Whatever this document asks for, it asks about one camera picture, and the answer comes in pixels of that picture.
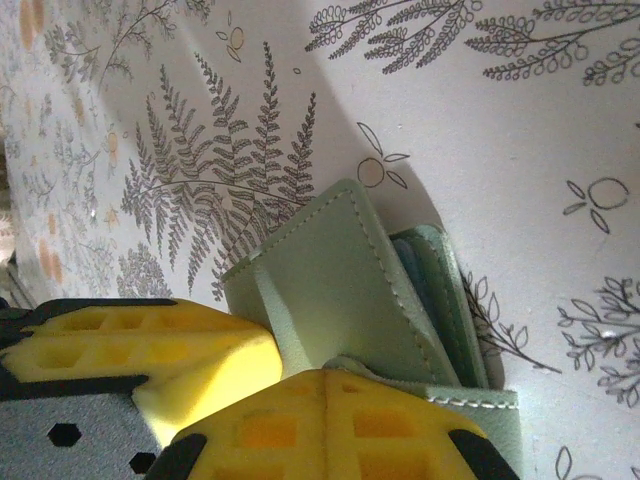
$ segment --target stitching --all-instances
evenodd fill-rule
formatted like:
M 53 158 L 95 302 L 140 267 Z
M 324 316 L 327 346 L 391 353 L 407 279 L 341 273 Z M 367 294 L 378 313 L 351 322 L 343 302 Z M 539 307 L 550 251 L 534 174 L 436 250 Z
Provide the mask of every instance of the stitching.
M 411 235 L 408 238 L 410 240 L 424 240 L 424 238 L 420 237 L 419 235 Z M 441 260 L 440 255 L 438 254 L 438 251 L 435 248 L 433 248 L 431 244 L 429 244 L 428 242 L 427 242 L 427 246 L 429 247 L 429 249 L 431 250 L 431 252 L 436 258 L 436 266 L 438 268 L 438 280 L 440 281 L 440 286 L 445 292 L 444 300 L 447 304 L 447 316 L 448 316 L 449 324 L 453 325 L 453 330 L 455 332 L 455 335 L 453 336 L 453 341 L 455 343 L 456 348 L 458 349 L 458 362 L 456 363 L 458 363 L 458 365 L 463 368 L 463 370 L 467 375 L 475 376 L 475 372 L 469 372 L 469 369 L 467 368 L 467 363 L 464 361 L 464 353 L 462 351 L 462 346 L 460 345 L 460 340 L 458 337 L 466 336 L 466 332 L 464 332 L 464 330 L 461 331 L 460 330 L 461 325 L 459 325 L 458 322 L 453 321 L 453 313 L 451 312 L 451 303 L 449 302 L 449 292 L 447 291 L 446 282 L 443 279 L 444 275 L 442 274 L 442 267 L 440 265 L 440 260 Z
M 307 224 L 309 222 L 309 220 L 311 220 L 313 217 L 318 215 L 321 211 L 326 209 L 329 205 L 331 205 L 333 202 L 335 202 L 336 200 L 338 200 L 340 197 L 342 197 L 344 194 L 347 194 L 347 193 L 349 194 L 349 200 L 351 201 L 351 206 L 352 206 L 353 211 L 354 211 L 354 213 L 356 215 L 356 218 L 358 219 L 358 223 L 360 224 L 360 228 L 362 229 L 362 233 L 366 237 L 367 243 L 369 244 L 369 248 L 371 249 L 373 255 L 376 258 L 376 260 L 378 261 L 378 266 L 380 267 L 380 270 L 382 271 L 382 274 L 384 275 L 384 279 L 387 281 L 387 284 L 391 288 L 391 292 L 393 293 L 393 296 L 395 298 L 396 304 L 398 305 L 398 307 L 400 307 L 400 310 L 402 311 L 402 315 L 407 320 L 407 326 L 409 327 L 409 330 L 413 334 L 414 342 L 415 342 L 416 346 L 418 347 L 418 350 L 420 350 L 420 354 L 422 355 L 422 359 L 424 360 L 424 363 L 425 363 L 425 365 L 427 367 L 427 371 L 429 372 L 429 375 L 431 376 L 431 380 L 433 381 L 433 383 L 437 383 L 436 376 L 433 373 L 433 370 L 431 369 L 431 364 L 429 362 L 429 357 L 426 355 L 426 353 L 424 351 L 424 348 L 422 347 L 422 344 L 420 342 L 420 338 L 418 337 L 418 331 L 413 327 L 413 325 L 411 325 L 411 320 L 409 319 L 409 316 L 407 314 L 406 308 L 403 305 L 403 303 L 400 301 L 400 296 L 396 292 L 395 288 L 393 287 L 393 283 L 389 279 L 389 274 L 385 270 L 384 264 L 382 263 L 382 259 L 380 258 L 380 255 L 378 255 L 378 251 L 376 250 L 376 247 L 375 247 L 375 245 L 373 244 L 373 242 L 371 240 L 369 232 L 367 232 L 367 229 L 364 226 L 364 222 L 362 221 L 362 217 L 360 215 L 360 212 L 358 211 L 357 204 L 356 204 L 356 202 L 354 200 L 354 197 L 353 197 L 353 194 L 352 194 L 352 192 L 350 190 L 344 190 L 342 192 L 339 192 L 336 195 L 334 195 L 332 198 L 328 199 L 323 205 L 321 205 L 316 210 L 311 212 L 311 214 L 308 217 L 306 217 L 300 223 L 296 224 L 280 240 L 278 240 L 273 245 L 271 245 L 268 248 L 266 248 L 264 251 L 260 252 L 255 258 L 250 259 L 244 267 L 242 267 L 240 270 L 238 270 L 232 276 L 230 276 L 227 279 L 227 282 L 233 280 L 235 277 L 240 275 L 240 273 L 244 272 L 247 268 L 249 268 L 253 264 L 253 262 L 255 260 L 259 259 L 260 257 L 263 257 L 268 252 L 273 250 L 275 247 L 280 245 L 284 240 L 289 238 L 296 230 L 298 230 L 301 227 L 303 227 L 305 224 Z
M 453 405 L 456 407 L 471 407 L 471 408 L 497 408 L 500 410 L 517 410 L 518 404 L 516 403 L 491 403 L 483 402 L 479 400 L 469 399 L 457 399 L 457 398 L 444 398 L 444 397 L 427 397 L 426 400 L 431 403 L 438 403 L 440 405 Z

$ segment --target gray surface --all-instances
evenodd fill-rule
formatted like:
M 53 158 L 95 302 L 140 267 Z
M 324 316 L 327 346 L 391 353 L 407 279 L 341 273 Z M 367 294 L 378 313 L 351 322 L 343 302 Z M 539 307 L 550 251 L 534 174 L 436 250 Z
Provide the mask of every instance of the gray surface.
M 82 437 L 73 447 L 55 447 L 47 433 L 56 423 L 74 423 Z M 0 403 L 0 479 L 141 479 L 129 466 L 137 452 L 160 447 L 131 400 L 124 395 Z

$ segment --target folded leather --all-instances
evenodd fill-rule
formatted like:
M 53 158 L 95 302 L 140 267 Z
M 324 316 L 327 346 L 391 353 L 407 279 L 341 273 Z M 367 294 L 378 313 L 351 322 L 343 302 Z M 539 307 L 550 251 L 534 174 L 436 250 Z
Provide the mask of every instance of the folded leather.
M 438 227 L 420 225 L 392 235 L 391 239 L 460 383 L 464 387 L 488 388 L 475 326 L 448 235 Z
M 357 182 L 314 199 L 223 282 L 230 311 L 273 332 L 285 376 L 348 355 L 390 378 L 460 384 Z
M 403 382 L 377 375 L 346 356 L 329 360 L 324 368 L 347 370 L 465 415 L 487 434 L 502 457 L 522 477 L 522 434 L 516 392 Z

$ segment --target yellow foam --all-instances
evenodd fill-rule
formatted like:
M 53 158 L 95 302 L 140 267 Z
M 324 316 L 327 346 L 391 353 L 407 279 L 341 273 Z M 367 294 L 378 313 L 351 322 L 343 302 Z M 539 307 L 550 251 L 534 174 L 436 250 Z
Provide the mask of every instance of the yellow foam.
M 184 300 L 169 307 L 90 307 L 33 330 L 4 351 L 2 363 L 19 381 L 148 375 L 133 400 L 163 446 L 282 375 L 267 330 Z
M 356 375 L 290 377 L 181 431 L 207 443 L 189 480 L 475 480 L 448 437 L 469 419 Z

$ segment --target wallpaper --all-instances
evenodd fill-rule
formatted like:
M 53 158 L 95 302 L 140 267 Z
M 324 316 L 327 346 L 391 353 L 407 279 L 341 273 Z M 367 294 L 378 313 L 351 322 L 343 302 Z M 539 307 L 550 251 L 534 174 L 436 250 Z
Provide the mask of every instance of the wallpaper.
M 0 4 L 38 301 L 225 308 L 224 271 L 358 179 L 390 231 L 450 233 L 526 478 L 640 479 L 640 2 Z

